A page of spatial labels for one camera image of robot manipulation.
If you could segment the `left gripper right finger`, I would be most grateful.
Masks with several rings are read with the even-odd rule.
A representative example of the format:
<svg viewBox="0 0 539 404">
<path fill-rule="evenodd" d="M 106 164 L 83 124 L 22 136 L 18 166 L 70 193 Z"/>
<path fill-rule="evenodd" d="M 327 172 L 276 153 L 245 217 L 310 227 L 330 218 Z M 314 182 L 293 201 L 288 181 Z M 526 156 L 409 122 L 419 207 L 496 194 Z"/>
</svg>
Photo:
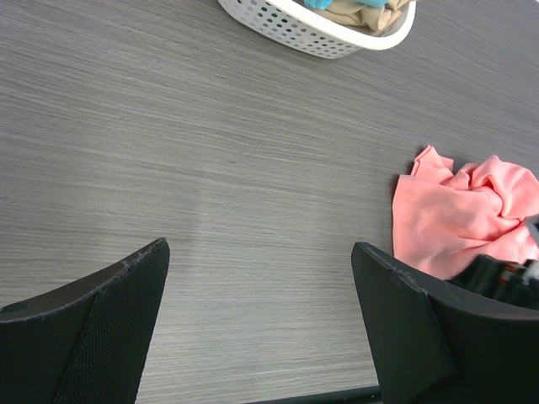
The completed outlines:
<svg viewBox="0 0 539 404">
<path fill-rule="evenodd" d="M 538 313 L 464 290 L 367 242 L 351 254 L 385 403 L 536 403 Z"/>
</svg>

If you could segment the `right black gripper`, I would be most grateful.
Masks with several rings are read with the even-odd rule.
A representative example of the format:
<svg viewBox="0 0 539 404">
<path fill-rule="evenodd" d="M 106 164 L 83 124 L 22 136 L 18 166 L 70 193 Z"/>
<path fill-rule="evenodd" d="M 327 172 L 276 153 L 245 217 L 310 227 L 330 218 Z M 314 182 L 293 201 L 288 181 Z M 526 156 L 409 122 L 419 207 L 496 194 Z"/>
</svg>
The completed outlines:
<svg viewBox="0 0 539 404">
<path fill-rule="evenodd" d="M 478 255 L 452 279 L 452 283 L 492 300 L 538 309 L 537 259 L 516 263 Z"/>
</svg>

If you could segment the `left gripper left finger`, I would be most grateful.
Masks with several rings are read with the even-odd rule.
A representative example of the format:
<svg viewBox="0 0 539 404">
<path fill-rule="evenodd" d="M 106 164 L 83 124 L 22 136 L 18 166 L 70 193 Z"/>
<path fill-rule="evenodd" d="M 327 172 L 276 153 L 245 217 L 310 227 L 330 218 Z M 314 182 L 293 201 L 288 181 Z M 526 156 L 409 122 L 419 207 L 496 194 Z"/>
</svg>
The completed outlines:
<svg viewBox="0 0 539 404">
<path fill-rule="evenodd" d="M 133 403 L 168 274 L 159 238 L 1 309 L 3 403 Z"/>
</svg>

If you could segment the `salmon pink t-shirt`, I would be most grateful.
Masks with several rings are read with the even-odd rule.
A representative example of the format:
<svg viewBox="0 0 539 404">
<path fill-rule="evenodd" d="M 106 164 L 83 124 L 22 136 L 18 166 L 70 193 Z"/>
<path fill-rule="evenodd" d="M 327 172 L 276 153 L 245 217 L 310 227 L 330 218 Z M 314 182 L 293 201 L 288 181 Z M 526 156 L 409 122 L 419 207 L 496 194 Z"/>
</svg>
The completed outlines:
<svg viewBox="0 0 539 404">
<path fill-rule="evenodd" d="M 438 279 L 457 276 L 477 255 L 522 263 L 538 257 L 526 219 L 538 213 L 538 180 L 492 155 L 458 171 L 427 146 L 392 199 L 393 256 Z"/>
</svg>

